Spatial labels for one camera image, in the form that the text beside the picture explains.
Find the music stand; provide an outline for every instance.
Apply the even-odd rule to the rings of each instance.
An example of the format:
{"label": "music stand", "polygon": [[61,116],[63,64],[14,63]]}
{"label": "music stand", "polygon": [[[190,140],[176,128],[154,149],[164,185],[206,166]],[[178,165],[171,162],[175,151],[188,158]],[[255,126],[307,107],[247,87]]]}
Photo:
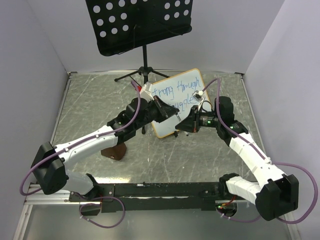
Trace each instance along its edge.
{"label": "music stand", "polygon": [[169,76],[148,66],[147,44],[189,33],[193,0],[85,0],[99,52],[122,54],[142,46],[143,66],[114,81],[148,74]]}

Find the whiteboard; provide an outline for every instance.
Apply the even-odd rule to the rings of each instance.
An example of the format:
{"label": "whiteboard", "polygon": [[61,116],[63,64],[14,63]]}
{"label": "whiteboard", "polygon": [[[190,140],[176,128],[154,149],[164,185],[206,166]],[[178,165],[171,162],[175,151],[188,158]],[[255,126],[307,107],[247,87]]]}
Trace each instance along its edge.
{"label": "whiteboard", "polygon": [[[181,120],[184,120],[190,113],[193,105],[198,105],[192,94],[196,90],[204,89],[205,84],[201,73],[197,68],[182,72],[178,75],[166,78],[164,80],[153,83],[151,88],[152,96],[157,95],[166,104],[178,108]],[[205,100],[209,100],[207,91],[204,93]],[[210,105],[203,105],[203,108],[210,110]],[[176,116],[158,123],[152,122],[153,129],[158,138],[164,138],[176,131],[175,126],[179,123]]]}

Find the gray wall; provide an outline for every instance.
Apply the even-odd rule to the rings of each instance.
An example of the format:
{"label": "gray wall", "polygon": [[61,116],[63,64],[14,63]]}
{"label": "gray wall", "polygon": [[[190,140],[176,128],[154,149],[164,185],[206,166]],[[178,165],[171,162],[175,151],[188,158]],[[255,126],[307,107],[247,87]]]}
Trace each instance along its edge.
{"label": "gray wall", "polygon": [[[28,2],[67,71],[125,70],[142,65],[141,48],[120,56],[99,54],[85,0]],[[149,64],[156,69],[245,73],[283,2],[194,0],[193,30],[150,44]]]}
{"label": "gray wall", "polygon": [[50,140],[67,74],[25,0],[0,7],[0,233],[12,239],[23,207],[19,185]]}
{"label": "gray wall", "polygon": [[[306,167],[320,182],[320,1],[286,0],[257,51],[245,84],[271,159]],[[314,190],[300,181],[299,218]],[[302,239],[319,239],[320,206],[298,225]]]}

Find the metal table surface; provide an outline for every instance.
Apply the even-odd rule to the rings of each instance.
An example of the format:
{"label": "metal table surface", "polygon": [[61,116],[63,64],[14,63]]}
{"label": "metal table surface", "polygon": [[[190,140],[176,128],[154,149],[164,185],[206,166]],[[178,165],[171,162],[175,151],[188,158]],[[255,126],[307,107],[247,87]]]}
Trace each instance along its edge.
{"label": "metal table surface", "polygon": [[[174,76],[179,72],[163,72]],[[53,144],[62,144],[87,135],[105,125],[125,109],[136,97],[130,78],[114,82],[123,72],[106,74],[73,73],[56,127]],[[235,119],[251,132],[258,146],[262,146],[251,111],[243,80],[239,74],[203,72],[204,83],[220,77],[221,95],[231,98]],[[135,76],[139,82],[143,78]],[[149,75],[155,82],[163,77]],[[217,84],[207,90],[213,102]],[[179,134],[157,138],[151,124],[146,134],[138,130],[126,143],[127,152],[120,161],[101,156],[100,152],[78,162],[73,171],[92,174],[99,183],[179,183],[215,182],[227,173],[243,178],[255,178],[238,157],[217,135],[214,128],[202,127],[199,133]]]}

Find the whiteboard frame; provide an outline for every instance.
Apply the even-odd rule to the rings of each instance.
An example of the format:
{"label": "whiteboard frame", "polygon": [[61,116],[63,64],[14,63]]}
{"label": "whiteboard frame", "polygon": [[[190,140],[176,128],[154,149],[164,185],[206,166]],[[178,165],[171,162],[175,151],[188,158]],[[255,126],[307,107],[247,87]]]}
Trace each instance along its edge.
{"label": "whiteboard frame", "polygon": [[[186,73],[191,72],[191,71],[194,71],[194,70],[197,70],[197,71],[199,72],[199,75],[200,75],[202,84],[203,84],[203,86],[205,87],[205,86],[206,86],[206,85],[205,85],[205,82],[204,82],[204,80],[203,80],[203,78],[202,78],[202,75],[201,75],[201,72],[200,72],[200,70],[199,70],[198,68],[193,68],[193,69],[190,69],[190,70],[188,70],[188,71],[181,72],[181,73],[179,73],[179,74],[177,74],[177,75],[174,75],[174,76],[165,78],[165,79],[163,79],[163,80],[157,81],[157,82],[153,83],[152,85],[156,85],[156,84],[161,83],[161,82],[163,82],[163,81],[167,81],[167,80],[169,80],[169,79],[173,79],[173,78],[175,78],[175,77],[177,77],[177,76],[180,76],[180,75],[182,75],[182,74],[186,74]],[[208,95],[208,93],[207,93],[207,90],[205,90],[204,93],[205,93],[205,95],[206,95],[207,100],[211,103],[210,98],[209,98],[209,95]],[[152,124],[153,130],[154,130],[154,133],[155,133],[155,135],[156,135],[156,137],[157,137],[158,139],[163,139],[163,138],[168,137],[168,136],[170,136],[170,135],[172,135],[172,134],[175,133],[175,132],[173,131],[173,132],[171,132],[171,133],[169,133],[169,134],[167,134],[167,135],[159,136],[159,135],[157,134],[156,128],[155,128],[155,126],[154,126],[154,123],[151,122],[151,124]]]}

